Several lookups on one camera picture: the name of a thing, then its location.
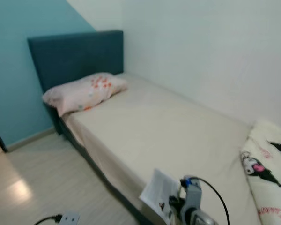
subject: bed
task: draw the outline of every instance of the bed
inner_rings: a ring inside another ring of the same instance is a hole
[[[127,91],[91,110],[62,118],[54,109],[48,111],[57,132],[142,224],[161,224],[139,200],[154,168],[177,180],[193,174],[210,181],[227,204],[231,224],[260,224],[239,160],[247,125],[124,73],[122,31],[29,38],[29,46],[44,92],[96,72],[128,81]],[[220,201],[205,186],[201,206],[226,224]]]

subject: power cord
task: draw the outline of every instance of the power cord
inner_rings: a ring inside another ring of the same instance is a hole
[[[61,218],[62,218],[62,215],[61,215],[61,214],[58,214],[58,215],[55,215],[55,216],[46,217],[46,218],[43,218],[43,219],[39,220],[39,221],[36,222],[34,225],[38,225],[38,224],[40,224],[40,223],[42,223],[42,222],[44,222],[44,221],[46,221],[46,220],[49,220],[49,219],[54,220],[55,223],[58,224],[58,223],[60,222]]]
[[[211,189],[214,190],[214,192],[215,192],[215,193],[217,194],[217,196],[220,198],[220,200],[221,200],[221,202],[222,202],[222,204],[223,204],[223,206],[224,206],[225,213],[226,213],[226,217],[227,217],[227,223],[228,223],[228,225],[230,225],[230,218],[229,218],[228,209],[227,209],[227,207],[226,207],[226,204],[225,204],[224,200],[222,199],[221,195],[217,192],[217,190],[216,190],[210,183],[208,183],[206,180],[204,180],[204,179],[202,179],[202,178],[200,178],[200,177],[190,177],[190,178],[188,178],[188,180],[193,180],[193,179],[200,180],[200,181],[206,183],[208,186],[211,187]]]

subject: pink pillow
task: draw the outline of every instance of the pink pillow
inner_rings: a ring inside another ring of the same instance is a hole
[[[125,80],[109,73],[98,73],[49,89],[43,101],[55,107],[61,117],[65,113],[90,109],[126,89]]]

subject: blue wall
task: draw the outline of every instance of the blue wall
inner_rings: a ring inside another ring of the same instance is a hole
[[[0,135],[9,145],[52,126],[27,37],[94,29],[66,0],[0,0]]]

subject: paper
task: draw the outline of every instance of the paper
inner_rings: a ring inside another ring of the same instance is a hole
[[[173,212],[169,205],[171,195],[178,197],[180,184],[177,180],[155,169],[151,181],[146,185],[140,199],[153,209],[167,225],[170,225]]]

